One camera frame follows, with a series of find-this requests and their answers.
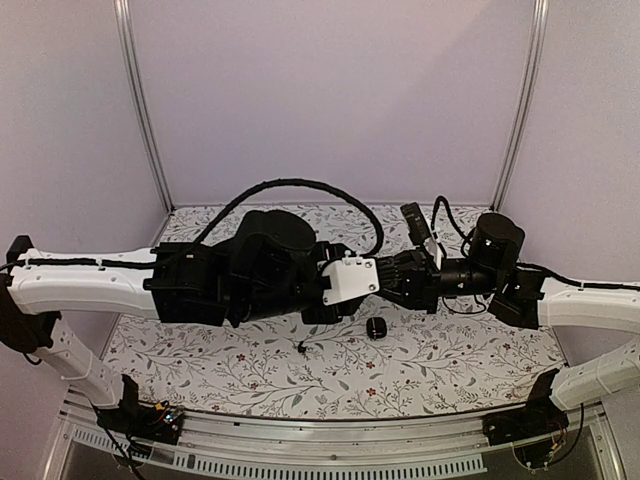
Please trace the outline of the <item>black earbud charging case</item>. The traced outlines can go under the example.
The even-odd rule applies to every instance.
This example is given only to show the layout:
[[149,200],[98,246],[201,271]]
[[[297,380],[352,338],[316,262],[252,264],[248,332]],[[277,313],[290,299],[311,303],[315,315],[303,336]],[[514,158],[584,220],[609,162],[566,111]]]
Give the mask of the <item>black earbud charging case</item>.
[[387,322],[382,317],[370,317],[366,321],[366,333],[371,340],[383,339],[387,336]]

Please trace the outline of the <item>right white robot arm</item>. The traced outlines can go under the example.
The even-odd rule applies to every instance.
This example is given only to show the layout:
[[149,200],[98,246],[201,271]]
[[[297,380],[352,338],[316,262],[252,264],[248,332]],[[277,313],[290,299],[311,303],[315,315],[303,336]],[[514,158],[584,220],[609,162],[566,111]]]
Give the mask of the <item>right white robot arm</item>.
[[414,249],[392,259],[385,297],[410,310],[436,311],[444,298],[488,294],[488,312],[516,328],[580,326],[634,336],[625,345],[573,367],[538,376],[517,415],[517,427],[537,436],[566,411],[639,383],[639,287],[566,278],[520,262],[525,233],[498,213],[482,214],[463,258],[443,255],[433,227],[415,204],[402,214]]

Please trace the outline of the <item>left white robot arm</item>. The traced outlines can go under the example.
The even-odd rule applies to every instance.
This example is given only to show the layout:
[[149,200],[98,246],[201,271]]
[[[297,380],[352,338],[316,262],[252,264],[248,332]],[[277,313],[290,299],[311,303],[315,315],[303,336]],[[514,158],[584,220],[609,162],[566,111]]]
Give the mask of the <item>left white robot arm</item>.
[[372,255],[317,241],[303,219],[250,211],[216,245],[75,258],[17,237],[1,276],[1,341],[54,367],[128,434],[148,426],[136,384],[100,361],[72,332],[66,311],[113,312],[167,323],[244,322],[290,312],[337,321],[351,301],[380,288]]

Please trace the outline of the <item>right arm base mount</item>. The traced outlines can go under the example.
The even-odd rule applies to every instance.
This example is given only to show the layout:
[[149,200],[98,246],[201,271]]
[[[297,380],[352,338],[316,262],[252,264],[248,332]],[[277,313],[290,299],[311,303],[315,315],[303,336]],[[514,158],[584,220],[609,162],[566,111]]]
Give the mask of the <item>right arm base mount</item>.
[[565,445],[569,420],[550,399],[557,368],[541,374],[521,407],[487,414],[482,431],[491,446],[511,443],[521,466],[537,470],[550,466]]

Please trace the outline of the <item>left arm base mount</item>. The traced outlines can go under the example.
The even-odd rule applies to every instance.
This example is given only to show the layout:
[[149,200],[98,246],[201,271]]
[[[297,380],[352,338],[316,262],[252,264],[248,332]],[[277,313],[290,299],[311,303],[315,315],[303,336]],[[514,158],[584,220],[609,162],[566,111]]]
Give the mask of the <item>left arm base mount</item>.
[[161,401],[152,406],[139,401],[139,387],[122,375],[123,392],[115,408],[98,408],[98,424],[123,433],[128,439],[143,439],[177,445],[184,423],[184,409]]

